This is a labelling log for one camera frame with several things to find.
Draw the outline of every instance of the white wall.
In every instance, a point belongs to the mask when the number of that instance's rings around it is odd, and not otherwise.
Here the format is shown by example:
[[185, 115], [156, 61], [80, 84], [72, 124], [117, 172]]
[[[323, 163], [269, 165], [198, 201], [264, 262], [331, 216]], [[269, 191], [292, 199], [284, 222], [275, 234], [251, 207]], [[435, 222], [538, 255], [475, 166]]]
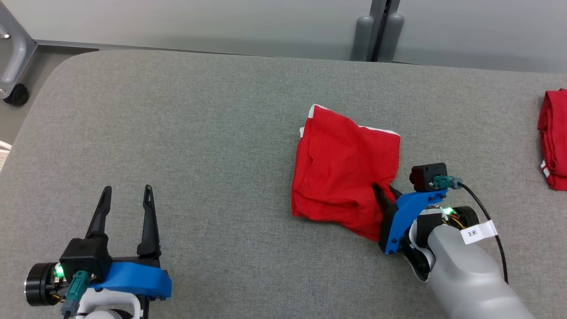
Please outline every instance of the white wall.
[[35, 40], [348, 60], [371, 0], [2, 0]]
[[567, 73], [566, 0], [401, 0], [394, 61]]

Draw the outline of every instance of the red cloth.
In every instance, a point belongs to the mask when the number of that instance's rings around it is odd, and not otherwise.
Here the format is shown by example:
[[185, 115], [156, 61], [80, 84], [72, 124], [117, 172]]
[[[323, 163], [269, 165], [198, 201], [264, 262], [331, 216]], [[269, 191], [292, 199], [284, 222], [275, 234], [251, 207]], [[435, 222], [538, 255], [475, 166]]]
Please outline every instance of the red cloth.
[[372, 184], [395, 201], [389, 186], [399, 165], [400, 136], [359, 127], [318, 105], [311, 107], [301, 132], [291, 190], [293, 216], [336, 222], [377, 241], [383, 216]]
[[545, 92], [538, 130], [547, 182], [556, 191], [567, 191], [567, 90]]

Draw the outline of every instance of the black cable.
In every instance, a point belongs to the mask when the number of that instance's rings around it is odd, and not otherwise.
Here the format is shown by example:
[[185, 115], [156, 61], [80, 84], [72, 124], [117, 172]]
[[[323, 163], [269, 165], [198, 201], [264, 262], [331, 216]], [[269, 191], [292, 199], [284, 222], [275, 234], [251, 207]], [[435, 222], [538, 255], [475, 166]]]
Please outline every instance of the black cable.
[[[488, 211], [486, 211], [486, 208], [484, 208], [484, 205], [482, 204], [480, 199], [475, 195], [475, 193], [470, 188], [468, 188], [467, 185], [461, 182], [458, 182], [457, 185], [463, 187], [464, 190], [466, 190], [469, 194], [471, 194], [472, 198], [479, 205], [480, 209], [482, 209], [484, 216], [486, 216], [486, 219], [492, 220], [492, 218], [490, 218], [490, 215], [488, 214]], [[500, 250], [500, 258], [502, 258], [502, 268], [504, 269], [504, 281], [508, 283], [508, 267], [506, 265], [506, 256], [504, 256], [504, 248], [502, 248], [502, 242], [500, 241], [500, 236], [496, 235], [494, 237], [496, 239], [496, 243], [498, 244], [498, 249]]]

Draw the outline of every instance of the gray fabric surface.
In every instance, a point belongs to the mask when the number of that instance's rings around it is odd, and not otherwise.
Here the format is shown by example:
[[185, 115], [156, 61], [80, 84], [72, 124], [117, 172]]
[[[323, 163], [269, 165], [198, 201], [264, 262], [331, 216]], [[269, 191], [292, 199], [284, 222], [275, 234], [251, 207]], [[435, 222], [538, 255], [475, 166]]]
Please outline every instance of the gray fabric surface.
[[[59, 66], [0, 172], [3, 318], [29, 307], [29, 268], [84, 236], [106, 185], [111, 255], [134, 255], [154, 189], [172, 300], [152, 318], [440, 318], [401, 256], [291, 216], [299, 127], [312, 103], [402, 136], [395, 186], [447, 163], [501, 234], [510, 284], [537, 318], [567, 314], [566, 192], [539, 170], [536, 123], [564, 75], [159, 51], [109, 51]], [[473, 205], [464, 191], [448, 203]], [[481, 245], [500, 261], [494, 241]]]

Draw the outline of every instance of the chair wheel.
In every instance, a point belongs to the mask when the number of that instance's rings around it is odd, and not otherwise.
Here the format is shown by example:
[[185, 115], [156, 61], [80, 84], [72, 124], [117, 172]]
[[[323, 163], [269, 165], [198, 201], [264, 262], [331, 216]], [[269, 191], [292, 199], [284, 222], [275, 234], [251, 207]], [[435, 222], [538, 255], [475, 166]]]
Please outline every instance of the chair wheel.
[[12, 93], [4, 99], [4, 102], [13, 106], [22, 106], [28, 101], [28, 99], [28, 89], [23, 84], [18, 83], [14, 86]]

